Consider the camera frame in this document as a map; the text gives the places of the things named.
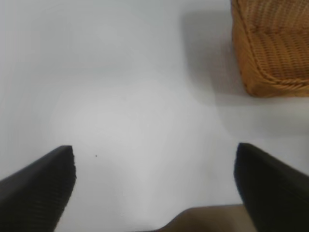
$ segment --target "wicker basket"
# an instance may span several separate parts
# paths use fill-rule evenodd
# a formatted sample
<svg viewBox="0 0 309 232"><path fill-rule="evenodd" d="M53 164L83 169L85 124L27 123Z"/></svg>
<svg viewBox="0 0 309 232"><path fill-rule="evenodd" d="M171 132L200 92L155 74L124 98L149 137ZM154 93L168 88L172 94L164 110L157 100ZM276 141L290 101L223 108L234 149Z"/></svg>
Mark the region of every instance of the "wicker basket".
<svg viewBox="0 0 309 232"><path fill-rule="evenodd" d="M232 0L232 15L248 93L309 96L309 0Z"/></svg>

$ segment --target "white surface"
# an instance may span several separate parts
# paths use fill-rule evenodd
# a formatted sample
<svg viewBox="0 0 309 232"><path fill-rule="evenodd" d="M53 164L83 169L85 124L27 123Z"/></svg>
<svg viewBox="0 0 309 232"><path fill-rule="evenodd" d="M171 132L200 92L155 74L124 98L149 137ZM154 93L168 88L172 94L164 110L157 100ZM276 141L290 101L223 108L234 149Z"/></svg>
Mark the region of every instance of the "white surface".
<svg viewBox="0 0 309 232"><path fill-rule="evenodd" d="M73 145L58 232L239 203L240 141L309 173L309 100L245 94L229 1L1 0L0 15L0 177Z"/></svg>

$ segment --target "textured rubber pad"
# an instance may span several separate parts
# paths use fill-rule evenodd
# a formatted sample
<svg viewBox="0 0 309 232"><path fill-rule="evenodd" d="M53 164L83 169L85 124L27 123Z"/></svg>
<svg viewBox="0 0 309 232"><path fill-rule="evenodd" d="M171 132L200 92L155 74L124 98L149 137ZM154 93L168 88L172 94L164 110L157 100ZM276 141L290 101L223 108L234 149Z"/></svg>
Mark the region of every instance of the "textured rubber pad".
<svg viewBox="0 0 309 232"><path fill-rule="evenodd" d="M259 232L309 231L309 177L250 144L235 164L239 193Z"/></svg>
<svg viewBox="0 0 309 232"><path fill-rule="evenodd" d="M0 232L54 231L75 184L71 146L61 146L0 182Z"/></svg>

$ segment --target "woven basket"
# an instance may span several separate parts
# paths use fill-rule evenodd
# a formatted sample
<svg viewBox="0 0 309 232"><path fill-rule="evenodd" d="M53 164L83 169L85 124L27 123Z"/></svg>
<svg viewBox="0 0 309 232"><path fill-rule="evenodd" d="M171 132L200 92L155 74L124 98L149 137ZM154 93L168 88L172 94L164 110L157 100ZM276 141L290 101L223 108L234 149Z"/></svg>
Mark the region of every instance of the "woven basket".
<svg viewBox="0 0 309 232"><path fill-rule="evenodd" d="M232 15L247 92L309 96L309 0L232 0Z"/></svg>

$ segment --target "brown surface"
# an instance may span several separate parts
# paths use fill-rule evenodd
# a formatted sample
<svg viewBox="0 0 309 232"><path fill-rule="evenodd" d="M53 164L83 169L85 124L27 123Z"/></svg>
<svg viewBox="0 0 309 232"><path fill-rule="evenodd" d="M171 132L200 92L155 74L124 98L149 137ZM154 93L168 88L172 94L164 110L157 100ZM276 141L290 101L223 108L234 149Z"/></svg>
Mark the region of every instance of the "brown surface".
<svg viewBox="0 0 309 232"><path fill-rule="evenodd" d="M256 232L243 205L192 208L156 232Z"/></svg>
<svg viewBox="0 0 309 232"><path fill-rule="evenodd" d="M257 97L309 96L309 1L232 0L241 76Z"/></svg>

